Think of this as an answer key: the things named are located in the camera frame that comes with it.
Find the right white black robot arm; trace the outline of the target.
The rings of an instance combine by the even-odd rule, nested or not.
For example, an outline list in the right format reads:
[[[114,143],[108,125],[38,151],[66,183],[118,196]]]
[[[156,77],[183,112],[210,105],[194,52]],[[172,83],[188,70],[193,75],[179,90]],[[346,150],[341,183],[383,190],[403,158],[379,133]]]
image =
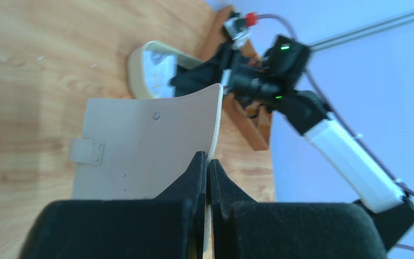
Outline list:
[[[189,94],[219,83],[236,98],[260,103],[312,144],[359,195],[358,205],[371,216],[386,250],[414,225],[410,192],[390,176],[351,130],[330,117],[333,109],[319,94],[295,86],[306,72],[311,50],[293,38],[278,35],[261,67],[248,64],[232,40],[212,58],[171,79],[176,93]]]

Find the beige card holder wallet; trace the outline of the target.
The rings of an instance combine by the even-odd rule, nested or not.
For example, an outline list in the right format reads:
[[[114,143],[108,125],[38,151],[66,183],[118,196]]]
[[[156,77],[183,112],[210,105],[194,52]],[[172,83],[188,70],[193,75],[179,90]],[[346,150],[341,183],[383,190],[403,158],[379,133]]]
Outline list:
[[[76,164],[76,200],[157,197],[188,168],[197,152],[210,161],[216,149],[223,86],[182,97],[93,98],[69,159]]]

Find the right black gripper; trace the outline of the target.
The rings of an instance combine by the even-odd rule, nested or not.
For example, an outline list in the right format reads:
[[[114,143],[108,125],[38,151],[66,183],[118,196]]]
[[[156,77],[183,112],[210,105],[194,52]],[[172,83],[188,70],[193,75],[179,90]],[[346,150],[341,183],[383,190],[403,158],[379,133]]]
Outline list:
[[[234,51],[230,46],[220,46],[209,60],[192,69],[177,72],[170,84],[174,87],[175,97],[221,84],[236,98],[257,101],[274,109],[285,98],[293,99],[298,95],[295,87],[311,54],[309,46],[277,35],[262,57],[260,66],[239,65],[232,72]]]

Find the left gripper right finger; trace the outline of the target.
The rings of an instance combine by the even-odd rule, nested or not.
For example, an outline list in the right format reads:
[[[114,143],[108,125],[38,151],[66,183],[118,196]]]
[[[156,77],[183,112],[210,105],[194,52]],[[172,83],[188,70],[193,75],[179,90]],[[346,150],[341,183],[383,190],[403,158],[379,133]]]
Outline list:
[[[209,168],[214,258],[387,258],[371,217],[353,203],[257,202]]]

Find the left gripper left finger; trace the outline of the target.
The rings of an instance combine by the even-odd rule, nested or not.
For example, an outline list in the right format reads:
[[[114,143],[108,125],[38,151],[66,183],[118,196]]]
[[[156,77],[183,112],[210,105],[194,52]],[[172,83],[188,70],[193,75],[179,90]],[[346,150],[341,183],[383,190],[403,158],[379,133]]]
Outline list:
[[[153,199],[61,200],[38,215],[20,258],[202,258],[207,157]]]

